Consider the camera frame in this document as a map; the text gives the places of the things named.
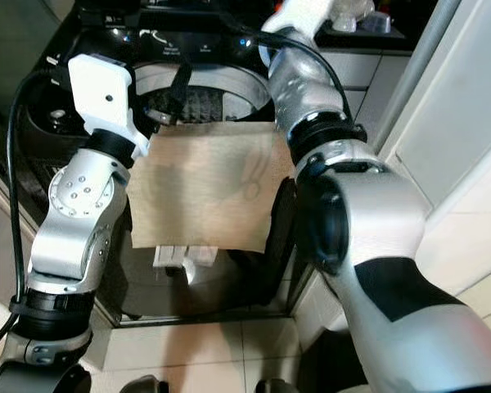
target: tile floor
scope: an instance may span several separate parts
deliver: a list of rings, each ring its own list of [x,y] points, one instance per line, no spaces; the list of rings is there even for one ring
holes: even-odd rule
[[[300,343],[291,318],[114,330],[92,392],[119,392],[147,374],[173,393],[252,393],[263,378],[296,383]]]

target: black cable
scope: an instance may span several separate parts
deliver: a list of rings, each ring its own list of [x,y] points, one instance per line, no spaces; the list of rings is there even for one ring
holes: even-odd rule
[[[347,120],[351,125],[354,124],[353,115],[351,114],[351,108],[349,107],[347,97],[345,96],[344,87],[342,86],[342,83],[340,82],[340,79],[338,78],[338,75],[336,74],[335,70],[333,69],[333,67],[331,67],[331,64],[329,64],[327,60],[324,59],[319,52],[315,51],[313,48],[308,47],[307,45],[299,41],[296,41],[292,38],[288,38],[284,35],[251,29],[250,27],[247,27],[241,24],[240,22],[238,22],[237,20],[235,20],[228,12],[219,10],[218,15],[220,17],[220,20],[227,26],[228,29],[238,34],[245,34],[245,35],[252,36],[256,38],[258,43],[266,47],[270,47],[272,49],[293,47],[311,56],[318,64],[320,64],[326,70],[327,74],[329,75],[333,84],[335,85],[336,90],[338,90],[338,92],[342,97],[342,102],[344,104],[344,113],[347,117]]]
[[[15,168],[15,129],[18,118],[18,110],[21,101],[25,98],[27,88],[34,81],[42,77],[48,77],[49,71],[40,70],[28,75],[20,82],[16,90],[15,97],[11,104],[9,112],[9,122],[7,124],[7,179],[9,187],[9,209],[11,211],[11,232],[13,242],[13,255],[15,261],[16,276],[16,293],[15,302],[20,303],[25,292],[25,275],[24,275],[24,254],[22,252],[22,237],[20,231],[20,210],[18,206],[18,191],[16,189],[16,168]],[[14,325],[17,314],[11,314],[7,321],[0,329],[0,340],[11,330]]]

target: washing machine drum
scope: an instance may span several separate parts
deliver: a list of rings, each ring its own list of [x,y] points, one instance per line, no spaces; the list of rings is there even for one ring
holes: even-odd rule
[[[137,94],[149,109],[168,113],[169,86],[178,65],[152,64],[137,68]],[[271,97],[267,80],[253,71],[226,65],[196,65],[178,116],[181,123],[209,123],[253,118],[273,121],[266,111]]]

